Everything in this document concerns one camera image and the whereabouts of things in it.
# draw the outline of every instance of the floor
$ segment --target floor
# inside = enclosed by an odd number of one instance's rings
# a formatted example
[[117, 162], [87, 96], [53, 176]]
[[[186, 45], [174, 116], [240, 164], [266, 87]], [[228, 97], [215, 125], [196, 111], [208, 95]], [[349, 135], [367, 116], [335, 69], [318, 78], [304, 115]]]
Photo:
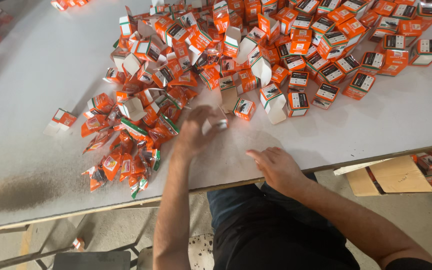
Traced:
[[[316, 173], [318, 182], [340, 195], [386, 217], [432, 254], [432, 194], [385, 195], [355, 197], [344, 176], [335, 176], [330, 170]], [[211, 233], [211, 213], [206, 194], [189, 198], [190, 235]], [[82, 221], [60, 219], [33, 224], [27, 232], [0, 234], [0, 261], [21, 254], [43, 252], [67, 247], [76, 236], [86, 241], [86, 251], [106, 251], [139, 241], [136, 248], [151, 246], [157, 208], [121, 209], [86, 215]], [[348, 243], [361, 269], [379, 267], [359, 249]], [[53, 258], [43, 260], [47, 266]], [[35, 262], [9, 270], [39, 270]]]

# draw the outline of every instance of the table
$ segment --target table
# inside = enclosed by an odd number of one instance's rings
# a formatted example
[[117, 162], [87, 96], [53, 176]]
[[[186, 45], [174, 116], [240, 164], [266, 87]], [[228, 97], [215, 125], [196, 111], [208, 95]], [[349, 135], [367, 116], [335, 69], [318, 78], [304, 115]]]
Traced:
[[[101, 79], [112, 66], [109, 54], [119, 36], [118, 17], [125, 4], [133, 14], [147, 12], [150, 0], [94, 0], [67, 12], [46, 1], [13, 4], [25, 16], [16, 18], [0, 45], [0, 229], [159, 200], [171, 142], [162, 146], [161, 167], [137, 201], [131, 200], [126, 181], [90, 193], [88, 176], [80, 175], [109, 153], [107, 144], [82, 155], [93, 136], [81, 138], [80, 126], [90, 98], [113, 95], [120, 87]], [[432, 26], [422, 38], [432, 38]], [[360, 59], [374, 46], [364, 41], [354, 55]], [[310, 99], [315, 87], [313, 82], [308, 87]], [[191, 107], [217, 102], [218, 93], [204, 88], [200, 83], [201, 95]], [[339, 95], [328, 111], [312, 106], [306, 116], [277, 125], [267, 119], [256, 91], [242, 97], [256, 102], [255, 115], [250, 122], [229, 116], [230, 128], [193, 162], [191, 190], [260, 181], [246, 149], [283, 147], [301, 169], [315, 171], [432, 146], [432, 65], [407, 67], [394, 78], [378, 75], [361, 101]], [[78, 120], [67, 132], [44, 135], [60, 107]]]

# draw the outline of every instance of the finger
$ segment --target finger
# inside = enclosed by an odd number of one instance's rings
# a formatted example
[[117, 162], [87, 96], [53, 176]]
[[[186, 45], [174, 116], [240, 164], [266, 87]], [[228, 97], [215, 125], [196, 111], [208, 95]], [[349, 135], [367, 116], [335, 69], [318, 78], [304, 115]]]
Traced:
[[255, 162], [259, 163], [261, 168], [269, 168], [273, 163], [262, 152], [256, 150], [247, 150], [246, 155], [252, 157]]

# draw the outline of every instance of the box flap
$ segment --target box flap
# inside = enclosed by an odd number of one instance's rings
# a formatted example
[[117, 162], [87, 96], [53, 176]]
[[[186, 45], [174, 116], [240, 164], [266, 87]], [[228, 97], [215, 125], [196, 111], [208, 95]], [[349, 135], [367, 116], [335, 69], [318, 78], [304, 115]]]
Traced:
[[369, 166], [386, 193], [432, 192], [411, 156], [400, 156]]

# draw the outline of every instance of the open cardboard box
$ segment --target open cardboard box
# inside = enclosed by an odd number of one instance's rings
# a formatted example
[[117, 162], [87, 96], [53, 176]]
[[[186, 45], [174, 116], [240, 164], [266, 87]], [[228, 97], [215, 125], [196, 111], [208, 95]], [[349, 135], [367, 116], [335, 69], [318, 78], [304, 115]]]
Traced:
[[416, 166], [411, 156], [400, 156], [369, 166], [380, 193], [365, 168], [346, 173], [355, 196], [379, 196], [402, 193], [432, 193], [432, 186]]

